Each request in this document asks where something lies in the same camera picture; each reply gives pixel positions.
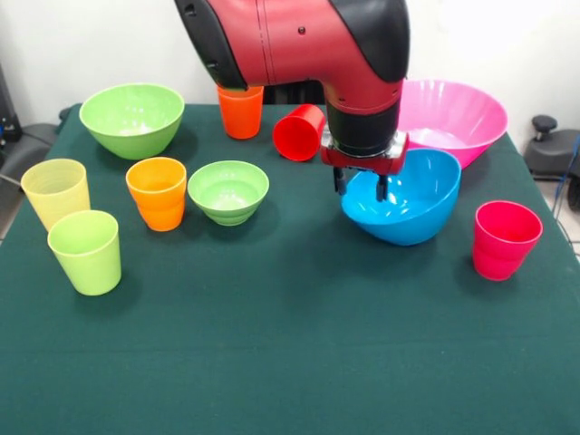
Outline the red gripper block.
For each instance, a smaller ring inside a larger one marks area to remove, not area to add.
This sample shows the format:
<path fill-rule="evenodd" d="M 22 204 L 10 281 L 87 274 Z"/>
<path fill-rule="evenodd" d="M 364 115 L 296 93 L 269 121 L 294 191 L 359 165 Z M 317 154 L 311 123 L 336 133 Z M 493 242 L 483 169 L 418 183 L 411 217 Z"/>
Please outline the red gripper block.
<path fill-rule="evenodd" d="M 334 189 L 343 196 L 346 193 L 347 181 L 343 169 L 367 170 L 378 174 L 376 198 L 379 202 L 387 199 L 388 176 L 398 174 L 404 166 L 410 138 L 407 132 L 396 131 L 389 142 L 389 147 L 370 157 L 354 157 L 338 150 L 330 131 L 324 130 L 321 138 L 320 156 L 324 164 L 333 167 Z"/>

